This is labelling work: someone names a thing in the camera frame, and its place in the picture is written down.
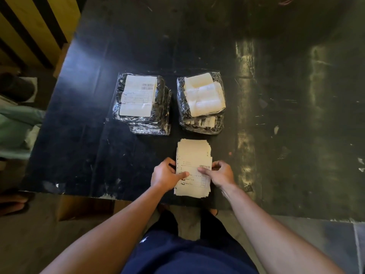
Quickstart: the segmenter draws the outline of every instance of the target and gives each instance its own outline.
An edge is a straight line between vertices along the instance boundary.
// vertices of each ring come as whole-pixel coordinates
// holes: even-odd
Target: paper
[[[119,115],[151,116],[156,88],[157,77],[127,75]]]
[[[189,176],[180,180],[174,193],[177,196],[195,198],[207,197],[210,193],[210,177],[198,172],[198,167],[211,169],[211,148],[206,140],[182,139],[177,144],[176,173],[189,172]]]
[[[221,84],[209,73],[184,78],[185,97],[192,117],[217,113],[226,108]]]
[[[215,126],[215,120],[217,119],[216,116],[211,116],[211,117],[207,117],[204,119],[198,119],[198,127],[200,128],[214,128]],[[195,125],[195,121],[191,120],[191,121],[186,121],[186,124],[190,124],[190,125]]]

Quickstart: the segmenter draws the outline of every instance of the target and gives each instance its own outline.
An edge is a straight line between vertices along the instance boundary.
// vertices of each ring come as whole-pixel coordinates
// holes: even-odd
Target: black tabletop
[[[181,138],[207,139],[269,213],[365,220],[365,8],[283,1],[88,0],[21,188],[134,200]],[[213,70],[224,129],[184,131],[176,79]],[[113,119],[118,73],[165,78],[170,136],[135,135]],[[202,200],[171,191],[163,202]],[[215,188],[205,202],[229,208]]]

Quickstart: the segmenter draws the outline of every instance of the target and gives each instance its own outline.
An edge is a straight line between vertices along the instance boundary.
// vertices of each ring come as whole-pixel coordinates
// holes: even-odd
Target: gray floor
[[[39,273],[69,244],[100,223],[100,220],[57,222],[58,200],[56,195],[37,194],[27,213],[0,218],[0,273]],[[171,211],[179,223],[180,236],[197,239],[200,232],[198,209],[173,206]],[[148,226],[157,218],[155,212]],[[260,273],[265,273],[233,213],[220,211],[218,218],[246,249]],[[352,223],[345,222],[276,218],[326,253],[346,273],[361,273],[359,261],[364,253],[362,256],[357,250],[365,247],[365,224],[355,224],[354,229]]]

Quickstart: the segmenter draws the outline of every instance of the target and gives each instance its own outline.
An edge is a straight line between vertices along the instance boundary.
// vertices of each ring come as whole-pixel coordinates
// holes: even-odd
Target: wall
[[[86,0],[0,0],[0,65],[53,68]]]

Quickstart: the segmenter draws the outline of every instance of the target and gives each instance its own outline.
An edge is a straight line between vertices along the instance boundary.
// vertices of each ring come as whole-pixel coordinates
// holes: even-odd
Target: wooden slat
[[[2,29],[2,40],[11,47],[11,49],[25,62],[26,65],[42,67],[42,64],[37,57],[1,13],[0,27]]]
[[[61,49],[53,38],[46,23],[32,0],[5,0],[27,29],[34,41],[51,61],[56,65]]]
[[[0,49],[0,65],[16,66],[16,64],[9,58],[9,56]]]
[[[76,0],[48,0],[63,34],[70,43],[80,18]]]

